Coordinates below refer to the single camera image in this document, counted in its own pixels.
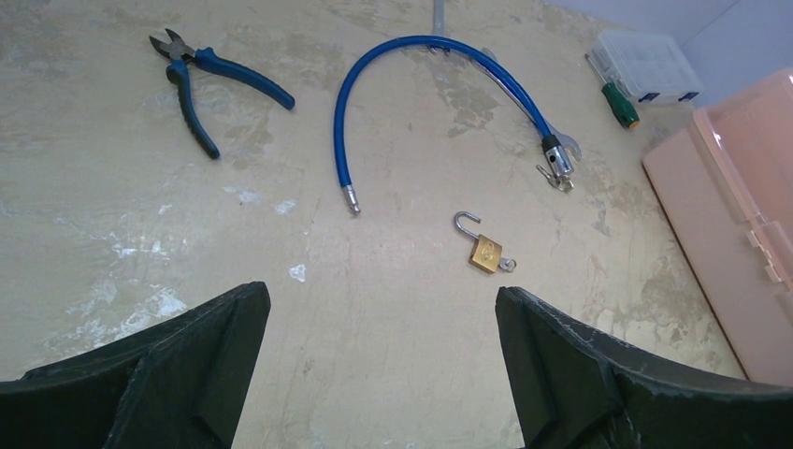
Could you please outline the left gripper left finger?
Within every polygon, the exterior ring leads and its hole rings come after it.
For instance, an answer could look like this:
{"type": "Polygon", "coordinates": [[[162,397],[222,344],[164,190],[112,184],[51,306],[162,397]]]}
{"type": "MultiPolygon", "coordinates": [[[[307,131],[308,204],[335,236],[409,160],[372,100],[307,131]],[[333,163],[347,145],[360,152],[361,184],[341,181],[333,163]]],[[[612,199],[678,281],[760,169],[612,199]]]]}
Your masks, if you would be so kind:
{"type": "Polygon", "coordinates": [[[5,448],[228,448],[271,309],[263,282],[1,385],[5,448]]]}

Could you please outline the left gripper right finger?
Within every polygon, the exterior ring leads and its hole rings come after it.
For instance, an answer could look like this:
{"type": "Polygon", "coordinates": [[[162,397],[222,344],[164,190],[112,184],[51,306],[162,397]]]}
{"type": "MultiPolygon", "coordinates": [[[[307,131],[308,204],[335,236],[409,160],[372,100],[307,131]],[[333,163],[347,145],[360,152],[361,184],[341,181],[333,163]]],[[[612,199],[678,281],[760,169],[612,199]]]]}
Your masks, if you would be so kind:
{"type": "Polygon", "coordinates": [[[695,369],[520,287],[495,313],[527,448],[788,448],[792,391],[695,369]]]}

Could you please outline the small silver key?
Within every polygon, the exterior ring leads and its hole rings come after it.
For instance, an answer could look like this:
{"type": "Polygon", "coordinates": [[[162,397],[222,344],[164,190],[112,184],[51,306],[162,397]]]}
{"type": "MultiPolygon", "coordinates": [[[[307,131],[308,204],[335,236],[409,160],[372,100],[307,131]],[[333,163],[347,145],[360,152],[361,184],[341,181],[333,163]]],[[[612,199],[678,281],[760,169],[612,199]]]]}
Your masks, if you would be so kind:
{"type": "Polygon", "coordinates": [[[506,271],[506,272],[512,273],[512,272],[515,271],[515,269],[517,267],[517,262],[514,259],[502,257],[499,260],[498,267],[502,271],[506,271]]]}

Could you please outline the brass padlock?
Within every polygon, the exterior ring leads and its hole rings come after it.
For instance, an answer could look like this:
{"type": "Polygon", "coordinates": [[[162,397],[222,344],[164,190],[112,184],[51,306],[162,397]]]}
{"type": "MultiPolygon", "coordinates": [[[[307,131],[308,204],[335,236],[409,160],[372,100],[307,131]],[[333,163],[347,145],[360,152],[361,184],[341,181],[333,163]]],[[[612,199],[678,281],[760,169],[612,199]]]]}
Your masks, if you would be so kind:
{"type": "Polygon", "coordinates": [[[473,241],[469,263],[484,272],[495,273],[500,268],[502,246],[482,234],[475,234],[466,229],[461,223],[462,218],[467,218],[476,224],[482,220],[468,211],[459,211],[454,216],[456,229],[473,241]]]}

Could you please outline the silver key bunch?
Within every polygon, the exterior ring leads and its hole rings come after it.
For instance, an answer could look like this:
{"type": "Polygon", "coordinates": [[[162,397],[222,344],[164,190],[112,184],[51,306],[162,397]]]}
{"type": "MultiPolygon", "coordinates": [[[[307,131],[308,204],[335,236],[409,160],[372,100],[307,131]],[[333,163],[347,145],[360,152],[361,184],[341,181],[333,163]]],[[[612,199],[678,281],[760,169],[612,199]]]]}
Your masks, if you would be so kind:
{"type": "Polygon", "coordinates": [[[540,165],[536,165],[536,169],[556,190],[568,194],[574,189],[574,183],[568,175],[552,175],[540,165]]]}

